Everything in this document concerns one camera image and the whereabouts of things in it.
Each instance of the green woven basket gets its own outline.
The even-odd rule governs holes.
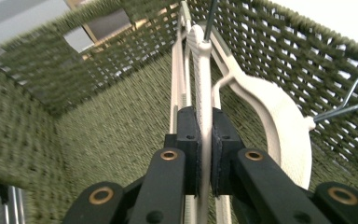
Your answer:
[[[209,1],[188,3],[204,21]],[[64,40],[120,8],[133,26],[119,35],[81,53]],[[98,0],[0,46],[0,183],[24,189],[27,222],[59,223],[87,186],[145,173],[169,130],[177,10],[173,0]],[[221,1],[216,19],[242,70],[281,86],[304,115],[339,105],[358,77],[357,43],[284,7]],[[222,102],[245,144],[267,148],[253,109],[230,90]],[[311,141],[310,188],[358,189],[358,111],[320,123]]]

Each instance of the metal rod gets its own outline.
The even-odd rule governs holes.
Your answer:
[[[209,38],[211,37],[214,13],[216,12],[216,9],[217,9],[217,0],[212,0],[212,3],[209,8],[208,18],[206,21],[205,36],[204,36],[205,41],[209,41]]]
[[[352,111],[358,110],[358,104],[357,105],[352,105],[349,106],[347,108],[344,108],[345,105],[347,105],[348,101],[350,100],[354,89],[356,88],[356,86],[358,85],[358,78],[354,81],[353,85],[351,86],[350,90],[347,92],[347,95],[345,96],[343,102],[341,105],[339,105],[337,108],[327,111],[325,113],[316,115],[313,118],[313,121],[316,123],[318,121],[324,120],[324,119],[331,119],[333,117],[339,116],[339,115],[343,115],[346,113],[350,113]]]

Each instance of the metal grommet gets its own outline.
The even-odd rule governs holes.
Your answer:
[[[332,187],[328,191],[330,197],[336,200],[339,203],[344,203],[347,205],[356,205],[358,204],[358,199],[356,195],[352,192],[348,191],[347,189]]]
[[[248,158],[251,161],[261,161],[263,160],[263,154],[261,154],[258,151],[247,151],[245,153],[246,158]]]
[[[95,196],[100,193],[100,192],[106,192],[107,195],[104,198],[96,198]],[[92,204],[103,204],[103,203],[107,203],[109,200],[111,200],[113,198],[113,190],[111,188],[108,187],[101,187],[99,189],[94,190],[91,195],[89,196],[89,202]]]
[[[173,161],[178,157],[178,154],[175,151],[163,151],[160,156],[165,161]]]

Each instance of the woven texture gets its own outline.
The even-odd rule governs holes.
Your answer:
[[[188,2],[203,21],[209,1]],[[93,183],[128,185],[163,146],[173,3],[96,0],[0,46],[0,183],[24,189],[30,223],[60,223]],[[62,37],[119,8],[133,26],[101,45],[77,53]],[[221,1],[215,26],[242,70],[282,87],[304,115],[339,105],[358,76],[358,44],[269,2]],[[222,101],[246,146],[266,149],[254,110],[229,89]],[[320,123],[311,141],[310,188],[358,188],[358,112]]]

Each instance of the woven basket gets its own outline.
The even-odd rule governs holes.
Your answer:
[[[209,2],[188,1],[194,21],[205,20]],[[81,53],[64,40],[120,8],[133,26],[119,35]],[[98,0],[0,46],[0,183],[24,189],[29,223],[60,223],[87,186],[126,186],[145,173],[169,130],[178,8],[173,0]],[[282,87],[303,115],[339,105],[358,77],[357,43],[284,7],[221,1],[216,20],[242,70]],[[224,89],[222,108],[248,147],[267,148],[250,106]],[[330,180],[358,189],[358,111],[310,136],[310,189]]]

